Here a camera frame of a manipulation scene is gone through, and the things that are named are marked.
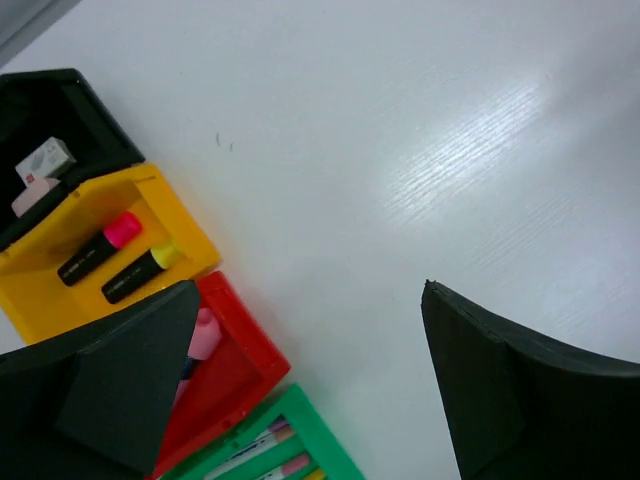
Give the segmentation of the white eraser block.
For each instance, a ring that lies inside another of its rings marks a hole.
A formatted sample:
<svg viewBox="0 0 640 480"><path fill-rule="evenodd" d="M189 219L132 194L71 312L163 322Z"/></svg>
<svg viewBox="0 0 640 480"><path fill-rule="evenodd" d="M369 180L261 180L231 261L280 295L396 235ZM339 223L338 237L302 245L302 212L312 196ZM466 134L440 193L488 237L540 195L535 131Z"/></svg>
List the white eraser block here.
<svg viewBox="0 0 640 480"><path fill-rule="evenodd" d="M23 183L29 186L36 179L59 178L75 164L76 159L66 143L50 137L19 162L15 170Z"/></svg>

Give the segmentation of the pink capped glue bottle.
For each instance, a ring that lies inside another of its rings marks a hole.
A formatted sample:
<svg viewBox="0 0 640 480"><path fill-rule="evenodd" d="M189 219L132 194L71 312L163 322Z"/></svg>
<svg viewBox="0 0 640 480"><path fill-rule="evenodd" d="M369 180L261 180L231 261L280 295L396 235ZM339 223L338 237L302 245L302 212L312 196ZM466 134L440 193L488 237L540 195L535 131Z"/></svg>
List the pink capped glue bottle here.
<svg viewBox="0 0 640 480"><path fill-rule="evenodd" d="M200 308L173 405L178 403L198 367L212 355L222 336L220 322L213 311Z"/></svg>

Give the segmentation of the white pen purple cap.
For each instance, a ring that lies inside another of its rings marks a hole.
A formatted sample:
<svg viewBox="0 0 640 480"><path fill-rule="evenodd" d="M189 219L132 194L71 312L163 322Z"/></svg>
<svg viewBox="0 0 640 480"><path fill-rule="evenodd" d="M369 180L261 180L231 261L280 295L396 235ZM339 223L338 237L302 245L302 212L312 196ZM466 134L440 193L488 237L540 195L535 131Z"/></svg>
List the white pen purple cap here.
<svg viewBox="0 0 640 480"><path fill-rule="evenodd" d="M222 472L230 471L292 438L295 434L295 430L287 420L276 420L256 440L231 456L220 466L220 470Z"/></svg>

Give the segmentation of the pink black highlighter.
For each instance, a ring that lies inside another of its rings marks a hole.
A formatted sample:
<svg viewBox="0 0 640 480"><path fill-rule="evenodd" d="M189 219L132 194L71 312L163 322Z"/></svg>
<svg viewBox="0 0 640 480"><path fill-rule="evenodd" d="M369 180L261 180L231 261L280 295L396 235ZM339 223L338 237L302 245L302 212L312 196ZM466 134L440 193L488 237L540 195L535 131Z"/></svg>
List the pink black highlighter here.
<svg viewBox="0 0 640 480"><path fill-rule="evenodd" d="M60 280L73 286L127 246L143 230L138 217L125 211L87 240L58 270Z"/></svg>

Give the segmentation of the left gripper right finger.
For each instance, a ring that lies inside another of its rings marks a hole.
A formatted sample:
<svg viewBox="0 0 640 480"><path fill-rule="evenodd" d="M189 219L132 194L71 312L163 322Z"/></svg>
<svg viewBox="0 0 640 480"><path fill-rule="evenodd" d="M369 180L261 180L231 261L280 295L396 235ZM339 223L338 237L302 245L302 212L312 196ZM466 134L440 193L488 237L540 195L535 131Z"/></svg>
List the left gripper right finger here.
<svg viewBox="0 0 640 480"><path fill-rule="evenodd" d="M639 366L492 313L434 281L421 303L464 479L636 479Z"/></svg>

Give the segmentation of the yellow black highlighter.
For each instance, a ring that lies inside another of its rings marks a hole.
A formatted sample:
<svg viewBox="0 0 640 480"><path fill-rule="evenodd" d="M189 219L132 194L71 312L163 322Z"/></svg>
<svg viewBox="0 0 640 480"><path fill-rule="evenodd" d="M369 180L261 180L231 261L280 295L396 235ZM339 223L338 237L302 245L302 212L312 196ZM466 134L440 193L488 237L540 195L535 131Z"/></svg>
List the yellow black highlighter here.
<svg viewBox="0 0 640 480"><path fill-rule="evenodd" d="M151 247L107 281L101 291L110 304L116 304L170 269L184 257L184 252L175 242Z"/></svg>

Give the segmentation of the white pen yellow cap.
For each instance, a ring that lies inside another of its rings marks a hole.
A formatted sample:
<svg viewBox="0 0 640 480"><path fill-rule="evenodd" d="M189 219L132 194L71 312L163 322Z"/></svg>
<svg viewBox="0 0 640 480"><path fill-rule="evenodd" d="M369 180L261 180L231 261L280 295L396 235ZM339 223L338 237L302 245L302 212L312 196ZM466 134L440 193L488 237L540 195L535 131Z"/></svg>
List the white pen yellow cap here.
<svg viewBox="0 0 640 480"><path fill-rule="evenodd" d="M321 468L317 468L311 473L309 473L308 475L306 475L302 480L325 480L326 478L327 478L326 472Z"/></svg>

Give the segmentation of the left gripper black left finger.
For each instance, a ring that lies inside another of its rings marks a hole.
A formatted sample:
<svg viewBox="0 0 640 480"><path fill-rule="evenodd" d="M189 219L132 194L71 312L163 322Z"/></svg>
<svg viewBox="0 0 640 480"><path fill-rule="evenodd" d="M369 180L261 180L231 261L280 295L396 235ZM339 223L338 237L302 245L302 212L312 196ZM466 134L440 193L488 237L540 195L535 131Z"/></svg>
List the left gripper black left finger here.
<svg viewBox="0 0 640 480"><path fill-rule="evenodd" d="M144 479L200 305L192 280L1 357L4 479Z"/></svg>

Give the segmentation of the white eraser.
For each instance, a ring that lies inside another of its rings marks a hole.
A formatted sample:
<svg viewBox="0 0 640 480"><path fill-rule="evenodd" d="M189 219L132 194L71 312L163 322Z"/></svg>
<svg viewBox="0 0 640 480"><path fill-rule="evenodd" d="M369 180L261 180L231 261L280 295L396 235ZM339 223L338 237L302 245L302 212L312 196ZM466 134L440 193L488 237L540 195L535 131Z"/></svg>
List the white eraser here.
<svg viewBox="0 0 640 480"><path fill-rule="evenodd" d="M59 184L56 178L33 178L11 203L13 213L20 218L34 207L55 208L60 202Z"/></svg>

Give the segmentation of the white pen pink cap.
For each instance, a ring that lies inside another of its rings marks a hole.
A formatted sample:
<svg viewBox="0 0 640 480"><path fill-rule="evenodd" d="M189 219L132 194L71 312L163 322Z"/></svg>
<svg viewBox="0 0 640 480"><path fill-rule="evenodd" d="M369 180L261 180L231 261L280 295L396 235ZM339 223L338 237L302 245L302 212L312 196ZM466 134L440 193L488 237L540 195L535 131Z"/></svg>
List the white pen pink cap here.
<svg viewBox="0 0 640 480"><path fill-rule="evenodd" d="M253 462L216 477L210 474L206 476L206 479L289 479L310 467L311 464L311 456L308 453L302 453L284 462L280 462L278 465L271 462L264 466L259 466L256 462Z"/></svg>

